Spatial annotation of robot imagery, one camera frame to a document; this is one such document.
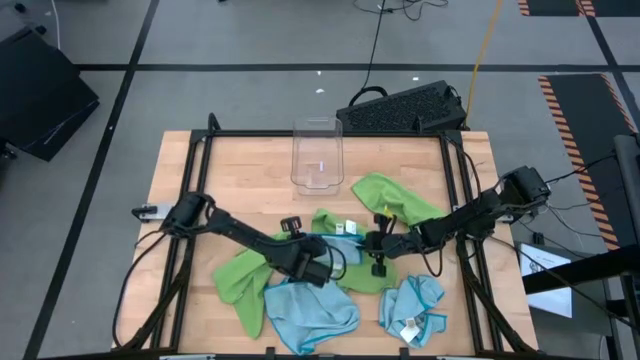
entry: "white tag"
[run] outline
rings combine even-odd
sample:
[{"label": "white tag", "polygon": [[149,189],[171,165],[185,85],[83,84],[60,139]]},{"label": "white tag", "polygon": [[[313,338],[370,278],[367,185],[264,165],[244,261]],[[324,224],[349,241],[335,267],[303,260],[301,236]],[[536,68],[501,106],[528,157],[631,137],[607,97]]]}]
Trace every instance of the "white tag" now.
[{"label": "white tag", "polygon": [[402,339],[408,344],[413,340],[418,333],[420,333],[420,328],[416,326],[416,321],[414,318],[409,318],[406,320],[407,326],[404,329],[400,330],[400,336]]},{"label": "white tag", "polygon": [[355,221],[347,220],[346,222],[346,231],[348,234],[357,234],[358,228],[356,226]]}]

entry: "black cable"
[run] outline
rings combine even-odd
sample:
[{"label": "black cable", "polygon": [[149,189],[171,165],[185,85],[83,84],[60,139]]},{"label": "black cable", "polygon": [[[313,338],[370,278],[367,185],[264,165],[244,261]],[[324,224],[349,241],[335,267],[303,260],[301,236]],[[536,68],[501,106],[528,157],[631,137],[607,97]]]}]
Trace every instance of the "black cable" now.
[{"label": "black cable", "polygon": [[378,27],[376,28],[376,37],[373,39],[373,49],[371,50],[371,59],[369,59],[369,66],[367,67],[367,78],[364,80],[364,85],[362,85],[362,89],[367,87],[369,83],[369,75],[371,75],[371,66],[373,66],[373,56],[376,53],[376,46],[378,45],[378,34],[380,33],[380,23],[382,23],[382,14],[384,13],[384,4],[387,0],[382,0],[382,10],[380,10],[380,14],[378,15]]},{"label": "black cable", "polygon": [[[408,3],[409,3],[409,5],[406,5],[406,6],[405,6],[405,2],[403,1],[403,3],[402,3],[402,7],[398,7],[398,8],[384,8],[384,11],[382,11],[382,10],[371,10],[371,9],[365,9],[365,8],[362,8],[362,7],[360,7],[360,6],[358,5],[358,0],[354,0],[354,1],[353,1],[353,3],[352,3],[352,5],[353,5],[356,9],[358,9],[358,10],[360,10],[360,11],[364,11],[364,12],[368,12],[368,13],[376,14],[376,15],[379,15],[379,14],[393,14],[395,11],[402,10],[402,11],[404,12],[404,15],[405,15],[409,20],[412,20],[412,21],[417,21],[417,20],[419,20],[419,19],[420,19],[420,17],[422,16],[422,7],[423,7],[425,4],[427,4],[427,5],[431,5],[431,6],[435,6],[435,7],[439,7],[439,8],[444,8],[444,7],[447,7],[447,6],[449,5],[449,0],[442,0],[442,2],[440,2],[440,3],[432,3],[432,2],[429,2],[429,1],[426,1],[426,0],[423,0],[423,1],[420,1],[420,0],[417,0],[417,1],[416,1],[416,0],[414,0],[414,1],[405,0],[405,1],[406,1],[406,2],[408,2]],[[406,9],[408,9],[408,8],[412,7],[412,6],[413,6],[413,5],[415,5],[415,4],[420,4],[420,9],[419,9],[419,12],[418,12],[418,14],[419,14],[419,15],[418,15],[418,17],[416,18],[416,20],[414,20],[414,18],[410,17],[410,16],[407,14],[407,12],[406,12]]]},{"label": "black cable", "polygon": [[559,207],[555,207],[555,206],[551,206],[551,205],[548,205],[548,207],[549,207],[550,209],[554,209],[554,210],[563,210],[563,211],[564,211],[564,210],[571,210],[571,209],[575,209],[575,208],[582,207],[582,206],[588,206],[588,205],[591,205],[591,204],[593,204],[593,203],[595,203],[595,202],[600,201],[601,199],[604,199],[605,197],[607,197],[607,196],[609,196],[609,195],[611,195],[611,194],[613,194],[613,193],[615,193],[615,192],[617,192],[617,191],[619,191],[619,190],[622,190],[623,188],[624,188],[624,186],[623,186],[623,185],[620,185],[620,186],[616,187],[615,189],[613,189],[613,190],[611,190],[611,191],[607,191],[607,192],[605,192],[604,194],[602,194],[601,196],[599,196],[597,199],[587,200],[587,202],[586,202],[586,203],[583,203],[583,204],[577,204],[577,205],[567,206],[567,207],[563,207],[563,208],[559,208]]},{"label": "black cable", "polygon": [[600,309],[602,312],[604,312],[605,314],[607,314],[607,316],[609,316],[610,318],[616,319],[618,321],[620,321],[621,323],[627,325],[628,327],[630,327],[631,329],[635,330],[635,331],[640,331],[640,328],[636,327],[635,325],[633,325],[631,322],[623,319],[622,317],[612,313],[611,311],[609,311],[607,308],[605,308],[604,306],[598,304],[597,301],[593,300],[591,297],[589,297],[589,295],[585,294],[584,292],[580,291],[579,289],[577,289],[574,285],[569,284],[569,282],[565,279],[563,279],[560,275],[556,274],[555,272],[547,269],[546,267],[544,267],[542,264],[540,264],[539,262],[535,261],[531,256],[529,256],[528,254],[525,254],[522,250],[518,249],[517,247],[511,245],[510,243],[495,238],[493,236],[489,236],[491,239],[505,245],[508,246],[510,248],[512,248],[517,254],[523,255],[524,257],[528,258],[532,263],[538,265],[544,272],[546,272],[547,274],[551,275],[553,278],[555,278],[556,280],[558,280],[559,282],[561,282],[564,286],[571,288],[571,290],[573,290],[575,293],[577,293],[578,295],[582,296],[583,298],[585,298],[587,301],[589,301],[590,303],[592,303],[595,307],[597,307],[598,309]]},{"label": "black cable", "polygon": [[[412,18],[411,16],[409,16],[407,9],[410,8],[412,5],[418,4],[418,3],[420,3],[420,8],[418,9],[418,17]],[[443,0],[442,3],[440,4],[434,4],[429,1],[421,1],[421,0],[402,0],[402,12],[404,12],[404,16],[407,19],[414,22],[418,21],[422,17],[422,8],[424,7],[425,4],[435,6],[435,7],[447,7],[449,5],[449,0]]]},{"label": "black cable", "polygon": [[594,161],[592,161],[592,162],[590,162],[590,163],[587,163],[587,164],[585,164],[585,165],[582,165],[582,166],[580,167],[580,169],[576,169],[576,170],[573,170],[573,171],[572,171],[572,172],[570,172],[570,173],[567,173],[567,174],[564,174],[564,175],[561,175],[561,176],[555,177],[555,178],[553,178],[553,179],[551,179],[551,180],[547,180],[547,181],[545,181],[545,184],[549,184],[549,183],[552,183],[552,182],[560,181],[560,180],[562,180],[562,179],[564,179],[564,178],[567,178],[567,177],[569,177],[569,176],[571,176],[571,175],[573,175],[573,174],[583,173],[583,172],[585,172],[587,169],[589,169],[590,167],[592,167],[593,165],[595,165],[595,164],[597,164],[597,163],[599,163],[599,162],[602,162],[602,161],[604,161],[604,160],[611,159],[611,158],[615,158],[615,155],[607,155],[607,156],[601,157],[601,158],[600,158],[600,159],[598,159],[598,160],[594,160]]},{"label": "black cable", "polygon": [[[522,221],[520,221],[520,220],[518,220],[518,222],[520,223],[520,225],[524,226],[524,228],[525,228],[525,229],[527,229],[527,230],[531,231],[531,233],[535,234],[535,233],[537,232],[537,231],[535,231],[535,230],[532,230],[530,227],[528,227],[528,226],[527,226],[528,224],[525,224],[525,223],[523,223],[523,222],[522,222]],[[547,240],[548,242],[550,242],[550,243],[552,243],[552,244],[556,244],[556,245],[558,245],[559,247],[563,248],[564,250],[566,250],[567,252],[569,252],[569,254],[572,254],[573,256],[579,257],[580,259],[586,259],[586,257],[584,257],[584,256],[582,256],[582,255],[579,255],[579,254],[577,254],[577,253],[573,252],[573,251],[572,251],[572,250],[570,250],[568,247],[566,247],[566,246],[564,246],[564,245],[560,244],[559,242],[557,242],[557,241],[555,241],[555,240],[553,240],[553,239],[549,239],[549,238],[548,238],[548,237],[546,237],[544,234],[542,235],[542,237],[543,237],[545,240]]]},{"label": "black cable", "polygon": [[[138,242],[140,242],[141,240],[144,240],[147,236],[149,236],[151,234],[154,234],[154,233],[158,233],[158,232],[159,232],[158,230],[154,230],[154,231],[152,231],[150,233],[147,233],[140,240],[138,240]],[[164,239],[166,236],[167,236],[167,234],[162,234],[162,236],[160,236],[158,238],[158,240],[156,240],[153,244],[151,244],[151,246],[149,246],[145,251],[143,251],[142,254],[140,254],[140,256],[138,256],[138,258],[136,258],[136,260],[133,262],[133,264],[131,264],[131,267],[129,267],[129,270],[127,271],[127,275],[125,275],[125,277],[124,277],[124,281],[122,282],[122,288],[120,289],[120,295],[118,295],[118,302],[116,303],[116,311],[115,311],[115,313],[113,315],[113,321],[111,323],[111,337],[113,338],[113,342],[116,344],[117,348],[122,346],[122,344],[118,340],[118,333],[117,333],[118,315],[120,314],[120,306],[122,306],[122,300],[124,298],[124,291],[127,288],[127,283],[129,282],[129,277],[131,276],[131,273],[133,273],[133,270],[136,268],[136,266],[138,265],[140,260],[142,260],[142,258],[144,258],[149,252],[151,252],[151,250],[153,250],[156,246],[158,246],[158,244],[160,244],[162,239]]]},{"label": "black cable", "polygon": [[142,241],[144,241],[144,239],[148,238],[149,236],[151,236],[153,234],[157,234],[157,233],[161,233],[161,232],[162,232],[162,230],[153,230],[153,231],[150,231],[150,232],[146,233],[143,237],[141,237],[138,241],[136,241],[136,243],[134,244],[133,247],[137,248],[138,245],[140,245],[140,243]]},{"label": "black cable", "polygon": [[593,236],[593,237],[597,237],[597,238],[601,238],[602,235],[599,234],[589,234],[589,233],[584,233],[582,231],[578,231],[576,229],[574,229],[573,227],[569,226],[569,224],[566,223],[566,221],[564,221],[557,213],[554,209],[549,209],[549,211],[551,211],[551,213],[553,214],[553,216],[555,216],[556,219],[558,219],[558,221],[560,222],[560,224],[564,225],[564,227],[566,227],[567,229],[573,231],[576,234],[580,234],[580,235],[584,235],[584,236]]},{"label": "black cable", "polygon": [[431,268],[431,264],[429,264],[429,260],[427,260],[427,255],[425,254],[422,246],[420,246],[418,239],[415,239],[414,237],[411,237],[410,239],[420,251],[420,255],[422,255],[422,260],[424,260],[425,265],[427,265],[427,269],[429,270],[429,273],[431,274],[431,276],[433,276],[434,278],[440,277],[440,275],[442,275],[442,269],[444,267],[442,262],[442,250],[444,249],[444,245],[445,245],[445,237],[443,236],[442,239],[440,240],[440,247],[438,249],[438,258],[440,260],[440,264],[438,265],[437,273],[434,272],[433,269]]},{"label": "black cable", "polygon": [[[462,146],[460,146],[460,144],[453,141],[453,139],[451,139],[450,137],[443,135],[443,138],[447,142],[449,142],[451,145],[453,145],[453,147],[455,147],[458,151],[460,151],[464,155],[464,157],[467,158],[467,160],[469,160],[469,164],[471,165],[471,171],[473,172],[473,177],[475,178],[474,180],[476,181],[478,196],[482,196],[482,186],[480,185],[480,177],[478,176],[478,170],[476,170],[476,164],[473,162],[473,159],[471,159],[471,156],[466,151],[464,151],[464,149],[462,148]],[[496,186],[498,186],[498,184],[500,184],[500,180],[498,180],[496,185],[494,185],[493,187],[495,188]]]}]

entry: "yellow cable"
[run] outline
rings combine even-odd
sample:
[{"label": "yellow cable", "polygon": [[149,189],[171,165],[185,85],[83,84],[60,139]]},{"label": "yellow cable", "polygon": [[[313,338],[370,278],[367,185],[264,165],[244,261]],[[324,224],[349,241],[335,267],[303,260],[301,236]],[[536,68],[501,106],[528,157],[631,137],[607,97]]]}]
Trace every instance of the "yellow cable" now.
[{"label": "yellow cable", "polygon": [[500,14],[500,8],[502,8],[502,0],[496,0],[496,8],[493,10],[493,15],[491,15],[491,20],[489,21],[489,28],[487,29],[487,33],[484,34],[484,41],[482,42],[482,48],[480,48],[480,54],[478,54],[478,58],[476,59],[476,65],[473,67],[473,75],[471,76],[471,86],[469,87],[469,101],[467,102],[467,117],[464,119],[464,126],[467,126],[467,119],[471,114],[471,104],[473,103],[473,90],[476,86],[476,76],[478,75],[478,67],[480,63],[482,63],[482,59],[484,58],[484,53],[487,50],[487,45],[489,45],[489,40],[491,39],[491,35],[493,34],[493,28],[496,24],[496,20],[498,20],[498,15]]}]

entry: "white paper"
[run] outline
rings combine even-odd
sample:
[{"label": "white paper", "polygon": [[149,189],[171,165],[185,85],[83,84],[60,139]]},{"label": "white paper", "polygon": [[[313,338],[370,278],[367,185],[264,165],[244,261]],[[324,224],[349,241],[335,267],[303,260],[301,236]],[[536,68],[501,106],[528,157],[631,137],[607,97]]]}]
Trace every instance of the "white paper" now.
[{"label": "white paper", "polygon": [[416,321],[413,318],[407,319],[406,323],[407,326],[400,330],[400,336],[402,336],[402,339],[408,344],[420,333],[420,328],[416,326]]},{"label": "white paper", "polygon": [[[571,260],[562,256],[554,255],[546,251],[534,248],[526,244],[522,244],[520,251],[531,256],[531,258],[540,263],[547,269],[556,266],[571,263]],[[520,272],[522,276],[536,273],[542,270],[537,264],[533,263],[526,256],[520,255]],[[548,311],[557,315],[571,318],[571,289],[562,288],[557,290],[545,291],[537,294],[527,295],[529,306]]]},{"label": "white paper", "polygon": [[351,220],[347,220],[345,223],[345,227],[346,227],[346,231],[348,234],[357,234],[358,233],[358,229],[356,226],[355,221],[351,221]]}]

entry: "black metal frame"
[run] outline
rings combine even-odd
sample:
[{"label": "black metal frame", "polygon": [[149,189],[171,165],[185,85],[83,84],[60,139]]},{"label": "black metal frame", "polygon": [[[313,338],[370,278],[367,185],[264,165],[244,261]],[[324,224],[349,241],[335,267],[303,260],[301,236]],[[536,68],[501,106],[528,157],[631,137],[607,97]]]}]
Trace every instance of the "black metal frame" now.
[{"label": "black metal frame", "polygon": [[[195,162],[195,154],[196,148],[198,144],[204,139],[205,141],[205,149],[203,152],[203,158],[200,166],[200,173],[198,177],[197,191],[203,191],[206,183],[206,175],[209,164],[210,153],[212,149],[213,137],[291,137],[293,136],[293,131],[290,130],[267,130],[267,131],[253,131],[253,130],[221,130],[219,124],[215,120],[215,117],[210,115],[209,117],[209,129],[208,130],[193,130],[191,132],[191,137],[189,140],[189,149],[187,151],[187,159],[185,163],[185,169],[182,178],[182,185],[180,187],[181,196],[186,193],[189,189],[190,181],[192,178],[192,172]],[[442,150],[442,161],[444,165],[444,173],[447,182],[447,189],[449,192],[449,200],[451,203],[451,210],[455,210],[455,207],[458,205],[457,191],[455,188],[455,181],[453,178],[453,170],[451,164],[451,157],[449,153],[449,147],[447,140],[445,138],[452,139],[455,141],[460,147],[462,147],[462,136],[459,131],[451,131],[446,134],[443,133],[423,133],[419,134],[413,131],[397,131],[397,132],[363,132],[363,131],[349,131],[344,133],[345,137],[426,137],[426,138],[438,138],[440,141],[440,146]],[[467,168],[467,163],[464,157],[464,154],[458,150],[456,147],[456,158],[458,160],[458,167],[460,169],[460,176],[462,177],[463,183],[463,192],[465,196],[465,201],[469,202],[473,198],[473,193],[471,191],[471,182],[469,179],[469,171]],[[171,284],[176,259],[178,256],[178,247],[179,247],[180,239],[172,238],[171,244],[169,247],[169,252],[167,254],[167,262],[165,265],[164,277],[162,280],[162,288],[160,291],[160,297],[162,298],[167,294],[167,290],[169,285]],[[190,238],[187,239],[187,247],[195,247],[195,239]],[[474,243],[474,251],[477,252],[477,255],[474,256],[478,265],[478,273],[480,275],[480,279],[483,285],[483,288],[489,296],[492,298],[491,294],[491,284],[489,281],[489,273],[487,269],[486,258],[484,255],[484,249],[481,244]],[[191,268],[192,260],[193,260],[193,249],[191,251],[185,250],[185,254],[189,254],[190,256],[185,257],[183,263],[186,263]],[[176,303],[175,314],[174,314],[174,322],[171,330],[171,337],[169,343],[169,349],[177,352],[180,342],[180,334],[182,330],[182,319],[184,317],[184,311],[186,306],[186,294],[188,289],[188,281],[184,284],[183,289],[180,290],[178,294],[178,301]],[[484,351],[484,346],[482,342],[482,330],[480,328],[480,322],[478,318],[478,309],[477,303],[475,300],[475,295],[470,287],[465,283],[465,296],[467,302],[467,309],[469,313],[469,322],[471,326],[473,347],[476,354]],[[500,332],[498,331],[493,319],[489,318],[489,324],[491,329],[491,341],[493,344],[493,349],[501,352],[503,350],[502,347],[502,338],[500,336]],[[150,344],[151,349],[157,349],[160,347],[160,339],[162,337],[162,331],[164,327],[164,317],[161,318],[160,321],[156,324],[154,329],[152,340]]]},{"label": "black metal frame", "polygon": [[[212,151],[213,138],[214,137],[291,137],[293,136],[293,131],[290,130],[267,130],[267,131],[254,131],[254,130],[222,130],[220,126],[213,116],[213,114],[209,117],[209,128],[207,130],[192,130],[191,136],[189,139],[189,149],[187,151],[187,158],[185,162],[185,169],[183,173],[183,179],[181,184],[180,196],[182,196],[185,192],[188,191],[189,185],[191,183],[194,163],[195,163],[195,155],[196,149],[200,142],[204,141],[204,151],[203,156],[200,162],[200,173],[198,176],[197,182],[197,190],[203,191],[206,184],[207,177],[207,169],[209,165],[210,155]],[[398,132],[362,132],[362,131],[349,131],[344,133],[345,137],[423,137],[423,138],[437,138],[440,142],[440,148],[442,153],[442,161],[444,166],[444,175],[447,183],[447,190],[449,195],[449,201],[451,203],[451,210],[455,210],[458,206],[458,197],[457,197],[457,189],[454,181],[453,168],[451,162],[451,154],[449,152],[448,141],[453,140],[457,145],[456,146],[456,159],[458,161],[458,167],[460,169],[460,176],[462,178],[463,184],[463,193],[465,196],[465,201],[470,201],[473,198],[473,193],[471,190],[471,181],[469,179],[469,170],[467,168],[466,159],[464,154],[460,151],[462,148],[462,136],[459,131],[447,131],[445,133],[416,133],[412,131],[398,131]],[[172,284],[172,275],[174,273],[176,259],[178,256],[178,248],[179,248],[180,239],[171,239],[171,244],[169,247],[169,252],[167,256],[167,262],[165,265],[164,277],[162,282],[161,289],[161,298],[163,295],[168,293],[168,289]],[[182,320],[184,318],[184,311],[186,306],[186,296],[187,290],[189,287],[189,276],[190,270],[193,262],[193,253],[195,248],[195,238],[186,239],[186,248],[185,248],[185,257],[181,267],[188,267],[188,272],[186,273],[186,281],[182,283],[182,287],[177,294],[177,302],[175,307],[174,321],[171,329],[171,337],[169,347],[160,347],[160,339],[162,337],[162,332],[164,328],[164,314],[159,318],[156,323],[156,326],[153,330],[150,348],[149,349],[140,349],[139,347],[142,344],[138,345],[138,348],[133,350],[118,350],[115,352],[109,353],[97,353],[97,354],[85,354],[85,355],[77,355],[72,357],[61,357],[61,358],[49,358],[49,359],[73,359],[73,360],[89,360],[89,359],[158,359],[161,356],[168,355],[178,355],[178,348],[182,330]],[[484,254],[484,249],[481,244],[474,243],[474,251],[476,251],[476,255],[474,258],[477,262],[477,269],[480,278],[480,282],[483,286],[483,289],[489,295],[489,298],[492,299],[491,295],[491,284],[489,280],[489,273],[487,269],[486,258]],[[544,355],[544,354],[531,354],[531,353],[521,353],[521,352],[504,352],[502,346],[502,337],[501,334],[494,322],[493,319],[489,318],[489,326],[490,326],[490,335],[493,349],[487,350],[484,348],[484,344],[482,341],[482,330],[480,328],[480,320],[478,317],[478,308],[476,303],[476,295],[471,290],[471,288],[464,283],[465,289],[465,297],[466,297],[466,305],[467,311],[469,315],[469,325],[471,329],[471,337],[473,341],[473,348],[476,356],[481,356],[484,358],[493,358],[493,359],[576,359],[576,358],[568,358],[568,357],[560,357],[560,356],[552,356],[552,355]],[[294,359],[299,358],[293,355],[276,355],[275,349],[272,347],[268,347],[265,349],[265,354],[215,354],[215,359]],[[326,355],[312,355],[307,358],[325,358]],[[339,357],[340,359],[396,359],[398,356],[343,356],[343,355],[335,355],[329,357]],[[438,359],[439,356],[410,356],[409,350],[407,348],[399,348],[399,358],[400,359]]]}]

